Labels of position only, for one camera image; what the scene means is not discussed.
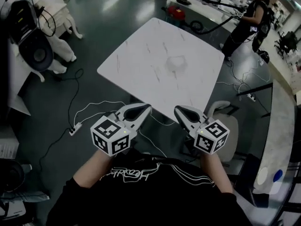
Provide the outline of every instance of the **person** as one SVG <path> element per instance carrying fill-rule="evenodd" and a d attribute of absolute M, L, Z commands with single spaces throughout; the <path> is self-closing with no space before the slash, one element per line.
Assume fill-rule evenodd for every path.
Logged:
<path fill-rule="evenodd" d="M 114 159 L 101 150 L 66 182 L 46 226 L 120 222 L 251 225 L 217 154 L 201 168 L 130 149 Z"/>
<path fill-rule="evenodd" d="M 19 0 L 7 0 L 3 4 L 0 12 L 1 19 L 4 20 L 7 17 L 10 11 L 10 7 L 12 3 L 15 1 L 19 1 Z M 41 8 L 42 6 L 45 6 L 42 0 L 28 0 L 28 1 L 37 9 Z M 47 13 L 43 11 L 42 15 L 47 16 Z M 53 33 L 53 31 L 50 28 L 48 28 L 47 25 L 42 27 L 41 30 L 48 35 L 51 35 Z M 64 59 L 66 62 L 73 62 L 77 59 L 73 50 L 71 49 L 71 47 L 66 41 L 58 38 L 55 34 L 51 37 L 47 36 L 46 38 L 48 39 L 52 50 L 56 54 L 58 54 L 62 59 Z M 59 63 L 57 60 L 53 60 L 53 63 L 48 69 L 54 71 L 54 73 L 56 74 L 65 73 L 67 71 L 67 68 L 65 66 L 62 66 L 61 63 Z M 40 76 L 39 73 L 37 73 L 36 71 L 32 70 L 32 72 Z"/>
<path fill-rule="evenodd" d="M 242 16 L 238 26 L 221 44 L 222 53 L 228 59 L 232 53 L 251 35 L 256 33 L 256 28 L 261 24 L 267 13 L 269 0 L 254 0 Z"/>

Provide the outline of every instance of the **gray floor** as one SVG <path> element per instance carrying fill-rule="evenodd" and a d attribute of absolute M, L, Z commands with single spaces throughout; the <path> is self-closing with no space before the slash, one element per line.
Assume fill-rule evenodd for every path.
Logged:
<path fill-rule="evenodd" d="M 101 63 L 132 33 L 147 22 L 152 17 L 165 19 L 165 13 L 161 10 L 166 5 L 163 0 L 70 0 L 68 9 L 74 17 L 79 31 L 84 34 L 83 40 L 78 40 L 74 35 L 64 34 L 74 50 L 77 61 L 64 63 L 68 66 L 68 71 L 64 78 L 74 77 L 74 73 L 79 69 L 84 69 L 84 75 L 79 79 L 80 89 L 70 109 L 70 121 L 78 110 L 84 108 L 90 102 L 123 101 L 129 103 L 129 95 L 113 85 L 96 73 Z M 153 11 L 149 11 L 149 5 L 155 5 Z M 216 26 L 209 19 L 188 9 L 186 20 L 201 21 L 208 29 Z M 136 15 L 145 13 L 143 20 L 137 20 Z M 213 34 L 200 36 L 201 39 L 218 48 L 221 42 L 228 37 L 229 32 L 219 28 Z M 250 51 L 246 45 L 242 45 L 233 55 L 234 73 L 241 78 L 244 72 L 251 67 L 256 67 L 257 55 Z M 269 71 L 266 65 L 256 70 L 256 74 L 266 80 Z M 21 96 L 24 99 L 32 116 L 23 116 L 12 111 L 10 120 L 13 129 L 20 142 L 18 159 L 29 161 L 34 168 L 31 184 L 41 187 L 43 185 L 49 190 L 51 199 L 47 202 L 37 204 L 37 218 L 41 224 L 45 224 L 47 214 L 62 192 L 66 180 L 70 179 L 75 171 L 93 154 L 96 148 L 92 145 L 90 136 L 90 126 L 95 123 L 97 117 L 88 120 L 80 131 L 73 137 L 66 133 L 63 138 L 55 144 L 43 161 L 43 171 L 39 171 L 39 158 L 46 152 L 48 146 L 57 140 L 68 124 L 68 106 L 76 90 L 76 81 L 54 81 L 49 73 L 45 73 L 46 81 L 41 83 L 37 76 L 31 75 Z M 234 83 L 232 71 L 227 65 L 223 65 L 218 81 Z M 248 77 L 247 83 L 252 87 L 266 84 L 254 75 Z M 262 154 L 264 143 L 254 146 L 254 129 L 260 128 L 263 131 L 260 140 L 265 141 L 269 120 L 258 122 L 260 116 L 265 114 L 264 108 L 257 102 L 253 103 L 248 98 L 243 97 L 241 101 L 236 96 L 236 91 L 232 86 L 216 84 L 212 96 L 208 102 L 206 110 L 212 102 L 216 100 L 229 100 L 240 109 L 235 113 L 240 128 L 238 151 L 243 153 Z M 271 91 L 259 92 L 257 97 L 265 108 L 270 111 Z M 77 121 L 93 115 L 97 112 L 105 112 L 118 109 L 119 105 L 103 104 L 91 106 L 86 111 L 80 113 Z M 158 120 L 162 120 L 159 113 L 153 114 Z M 179 154 L 179 147 L 182 144 L 185 133 L 174 124 L 164 127 L 155 122 L 151 117 L 142 129 L 142 132 L 152 139 L 155 145 L 160 147 L 168 157 L 179 158 L 181 160 L 191 159 Z M 136 148 L 140 151 L 148 151 L 153 154 L 160 154 L 143 137 L 137 137 Z"/>

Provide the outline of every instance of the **marble table top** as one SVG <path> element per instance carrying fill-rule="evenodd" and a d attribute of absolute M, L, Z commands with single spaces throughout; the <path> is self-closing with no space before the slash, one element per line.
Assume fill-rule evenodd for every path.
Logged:
<path fill-rule="evenodd" d="M 296 103 L 281 85 L 274 80 L 268 136 L 254 182 L 254 188 L 259 193 L 274 194 L 274 187 L 279 187 L 284 178 L 293 147 L 295 106 Z M 274 175 L 278 170 L 283 171 L 283 176 L 277 183 L 273 183 Z M 259 179 L 261 182 L 258 183 L 260 173 L 263 171 L 265 171 L 265 178 L 264 180 Z"/>
<path fill-rule="evenodd" d="M 194 35 L 152 18 L 97 72 L 170 119 L 176 105 L 204 110 L 224 55 Z"/>

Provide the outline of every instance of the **black pants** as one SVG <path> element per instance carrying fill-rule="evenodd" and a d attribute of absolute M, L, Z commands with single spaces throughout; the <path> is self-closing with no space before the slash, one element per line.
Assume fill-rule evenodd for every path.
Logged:
<path fill-rule="evenodd" d="M 224 47 L 222 48 L 222 53 L 225 57 L 231 57 L 233 52 L 254 33 L 255 32 L 250 31 L 249 25 L 239 23 L 227 38 Z"/>

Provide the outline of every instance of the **power strip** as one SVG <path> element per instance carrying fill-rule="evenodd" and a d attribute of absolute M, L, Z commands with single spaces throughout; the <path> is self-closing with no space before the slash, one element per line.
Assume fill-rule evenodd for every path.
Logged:
<path fill-rule="evenodd" d="M 253 102 L 256 101 L 255 96 L 252 96 L 251 94 L 247 94 L 246 95 L 250 100 L 252 100 Z"/>
<path fill-rule="evenodd" d="M 74 136 L 74 134 L 76 132 L 78 132 L 78 130 L 82 127 L 83 124 L 81 124 L 80 122 L 78 122 L 74 128 L 72 128 L 72 131 L 69 131 L 70 136 Z"/>

